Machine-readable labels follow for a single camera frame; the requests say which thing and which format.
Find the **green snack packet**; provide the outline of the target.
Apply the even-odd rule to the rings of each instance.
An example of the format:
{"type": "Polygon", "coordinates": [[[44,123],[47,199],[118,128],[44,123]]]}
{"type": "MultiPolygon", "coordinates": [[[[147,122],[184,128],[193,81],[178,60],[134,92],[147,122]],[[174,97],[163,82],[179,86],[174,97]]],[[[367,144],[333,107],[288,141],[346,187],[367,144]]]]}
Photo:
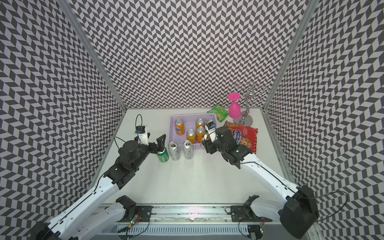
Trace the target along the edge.
{"type": "Polygon", "coordinates": [[[229,111],[220,105],[215,105],[211,110],[207,111],[207,113],[215,114],[219,122],[223,122],[229,116],[229,111]]]}

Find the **red candy bag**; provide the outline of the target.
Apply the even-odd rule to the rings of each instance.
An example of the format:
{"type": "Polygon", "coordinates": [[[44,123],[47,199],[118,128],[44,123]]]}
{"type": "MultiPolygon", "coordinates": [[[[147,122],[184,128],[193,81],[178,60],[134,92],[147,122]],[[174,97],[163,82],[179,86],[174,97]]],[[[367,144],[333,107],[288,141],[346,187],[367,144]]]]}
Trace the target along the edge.
{"type": "Polygon", "coordinates": [[[253,153],[257,152],[258,129],[228,121],[225,122],[225,126],[229,128],[238,145],[241,144],[248,147],[253,153]]]}

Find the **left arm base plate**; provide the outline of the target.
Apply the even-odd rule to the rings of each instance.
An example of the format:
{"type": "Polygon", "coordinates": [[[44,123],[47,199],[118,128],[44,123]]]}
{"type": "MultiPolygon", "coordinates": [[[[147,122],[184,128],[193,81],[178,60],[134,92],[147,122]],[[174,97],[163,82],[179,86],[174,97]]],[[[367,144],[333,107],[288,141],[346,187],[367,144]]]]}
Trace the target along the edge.
{"type": "Polygon", "coordinates": [[[148,223],[152,215],[153,206],[143,205],[130,207],[125,210],[125,214],[119,222],[130,222],[135,216],[140,217],[140,223],[148,223]]]}

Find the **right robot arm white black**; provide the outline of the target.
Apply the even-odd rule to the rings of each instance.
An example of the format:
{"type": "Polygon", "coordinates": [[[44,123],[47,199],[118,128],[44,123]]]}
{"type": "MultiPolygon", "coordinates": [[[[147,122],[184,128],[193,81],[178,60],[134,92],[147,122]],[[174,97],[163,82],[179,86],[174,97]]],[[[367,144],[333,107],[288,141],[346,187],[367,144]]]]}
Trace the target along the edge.
{"type": "Polygon", "coordinates": [[[297,239],[318,220],[320,214],[314,191],[277,174],[248,147],[237,144],[227,126],[210,130],[204,135],[202,145],[207,153],[219,152],[226,162],[253,175],[275,197],[273,201],[255,199],[251,202],[250,208],[257,217],[280,222],[297,239]]]}

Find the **orange fanta can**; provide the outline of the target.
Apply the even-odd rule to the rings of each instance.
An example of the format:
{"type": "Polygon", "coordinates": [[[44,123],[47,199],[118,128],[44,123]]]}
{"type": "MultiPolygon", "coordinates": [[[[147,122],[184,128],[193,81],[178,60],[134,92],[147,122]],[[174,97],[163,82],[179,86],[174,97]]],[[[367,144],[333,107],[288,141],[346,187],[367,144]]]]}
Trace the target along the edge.
{"type": "Polygon", "coordinates": [[[185,134],[185,125],[182,119],[177,119],[175,121],[175,130],[176,134],[182,136],[185,134]]]}
{"type": "Polygon", "coordinates": [[[187,137],[187,140],[190,141],[192,144],[195,144],[197,139],[196,139],[196,132],[195,130],[193,129],[189,129],[187,130],[186,132],[186,137],[187,137]]]}

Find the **aluminium mounting rail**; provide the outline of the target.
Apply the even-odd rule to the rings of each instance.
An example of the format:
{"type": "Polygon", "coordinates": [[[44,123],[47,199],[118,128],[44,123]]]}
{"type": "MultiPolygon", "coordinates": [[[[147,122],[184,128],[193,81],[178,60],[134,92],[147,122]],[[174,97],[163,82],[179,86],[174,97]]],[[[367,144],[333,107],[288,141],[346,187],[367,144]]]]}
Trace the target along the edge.
{"type": "Polygon", "coordinates": [[[138,204],[153,206],[148,223],[109,225],[97,240],[293,240],[281,223],[232,222],[226,207],[243,204],[138,204]]]}

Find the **chrome glass holder stand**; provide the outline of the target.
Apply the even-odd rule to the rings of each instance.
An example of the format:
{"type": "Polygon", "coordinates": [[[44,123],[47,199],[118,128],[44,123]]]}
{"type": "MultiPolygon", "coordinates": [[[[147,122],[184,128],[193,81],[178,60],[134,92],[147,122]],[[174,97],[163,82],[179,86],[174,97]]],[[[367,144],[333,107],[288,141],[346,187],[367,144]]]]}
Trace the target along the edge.
{"type": "Polygon", "coordinates": [[[269,99],[269,90],[257,83],[239,85],[239,90],[244,91],[240,95],[239,101],[244,102],[245,110],[241,111],[240,117],[234,119],[234,123],[250,127],[253,124],[250,109],[254,107],[254,103],[258,100],[262,101],[263,106],[266,100],[269,99]]]}

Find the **orange soda can back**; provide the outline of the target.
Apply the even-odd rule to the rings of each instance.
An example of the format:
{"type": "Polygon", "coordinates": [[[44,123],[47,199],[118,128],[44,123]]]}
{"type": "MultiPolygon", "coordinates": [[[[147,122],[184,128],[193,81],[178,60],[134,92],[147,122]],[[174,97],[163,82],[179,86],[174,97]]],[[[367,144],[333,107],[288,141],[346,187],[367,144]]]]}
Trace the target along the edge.
{"type": "Polygon", "coordinates": [[[205,129],[205,122],[204,122],[203,119],[198,119],[196,121],[196,130],[198,130],[199,128],[200,129],[205,129]]]}

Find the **green soda can silver top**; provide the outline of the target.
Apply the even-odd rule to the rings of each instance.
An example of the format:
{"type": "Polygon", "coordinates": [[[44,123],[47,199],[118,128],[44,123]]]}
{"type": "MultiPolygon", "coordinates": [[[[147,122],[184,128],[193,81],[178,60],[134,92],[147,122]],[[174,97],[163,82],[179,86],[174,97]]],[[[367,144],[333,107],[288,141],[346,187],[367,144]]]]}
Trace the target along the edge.
{"type": "Polygon", "coordinates": [[[164,148],[162,152],[158,152],[157,157],[161,163],[166,163],[169,160],[169,154],[168,154],[167,148],[164,148]]]}

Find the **white monster can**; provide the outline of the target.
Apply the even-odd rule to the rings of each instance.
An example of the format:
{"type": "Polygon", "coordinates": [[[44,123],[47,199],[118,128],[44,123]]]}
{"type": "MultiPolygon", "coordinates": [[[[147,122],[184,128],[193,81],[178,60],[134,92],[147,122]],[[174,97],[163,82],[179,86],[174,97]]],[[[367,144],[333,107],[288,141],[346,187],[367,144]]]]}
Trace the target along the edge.
{"type": "Polygon", "coordinates": [[[194,157],[193,144],[191,141],[186,140],[183,142],[183,151],[186,159],[192,159],[194,157]]]}
{"type": "Polygon", "coordinates": [[[181,154],[179,152],[179,146],[176,142],[170,142],[168,145],[168,150],[172,160],[178,161],[181,158],[181,154]]]}

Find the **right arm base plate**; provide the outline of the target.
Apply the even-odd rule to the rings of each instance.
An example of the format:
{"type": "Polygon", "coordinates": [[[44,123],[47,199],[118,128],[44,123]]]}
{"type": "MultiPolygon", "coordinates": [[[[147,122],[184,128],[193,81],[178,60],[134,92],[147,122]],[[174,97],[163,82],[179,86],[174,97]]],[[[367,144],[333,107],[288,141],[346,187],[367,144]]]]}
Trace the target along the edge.
{"type": "Polygon", "coordinates": [[[246,206],[230,206],[225,208],[225,212],[230,215],[232,222],[272,222],[268,218],[256,216],[250,207],[246,206]]]}

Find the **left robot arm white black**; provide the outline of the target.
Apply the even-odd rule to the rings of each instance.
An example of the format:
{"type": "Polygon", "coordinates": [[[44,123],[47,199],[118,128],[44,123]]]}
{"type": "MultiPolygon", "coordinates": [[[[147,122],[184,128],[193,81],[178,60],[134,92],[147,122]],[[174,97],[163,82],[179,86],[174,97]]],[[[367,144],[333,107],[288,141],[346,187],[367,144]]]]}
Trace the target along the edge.
{"type": "Polygon", "coordinates": [[[89,240],[113,222],[133,213],[136,203],[121,196],[103,212],[91,214],[109,197],[120,191],[139,170],[149,154],[165,149],[166,135],[155,143],[142,144],[141,137],[127,141],[119,149],[119,157],[86,194],[47,223],[38,222],[31,228],[31,240],[89,240]]]}

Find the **orange schweppes can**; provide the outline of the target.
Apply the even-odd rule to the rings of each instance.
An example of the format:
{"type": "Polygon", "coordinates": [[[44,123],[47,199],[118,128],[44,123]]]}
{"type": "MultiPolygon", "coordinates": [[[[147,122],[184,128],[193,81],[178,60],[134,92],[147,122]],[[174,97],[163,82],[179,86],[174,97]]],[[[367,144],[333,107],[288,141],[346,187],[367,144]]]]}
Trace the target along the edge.
{"type": "Polygon", "coordinates": [[[202,142],[205,132],[206,132],[205,127],[203,127],[203,126],[197,127],[197,129],[196,129],[196,141],[198,143],[202,142]]]}

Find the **pink wine glass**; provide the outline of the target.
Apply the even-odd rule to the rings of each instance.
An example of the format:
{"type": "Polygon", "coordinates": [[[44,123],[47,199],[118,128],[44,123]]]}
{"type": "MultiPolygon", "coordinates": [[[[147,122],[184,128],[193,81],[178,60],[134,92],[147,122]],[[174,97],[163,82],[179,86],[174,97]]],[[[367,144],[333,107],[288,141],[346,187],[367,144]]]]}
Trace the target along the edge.
{"type": "Polygon", "coordinates": [[[240,94],[236,92],[232,92],[228,94],[228,100],[232,103],[229,106],[229,115],[231,118],[236,119],[239,118],[242,114],[241,107],[237,103],[237,100],[240,99],[240,94]]]}

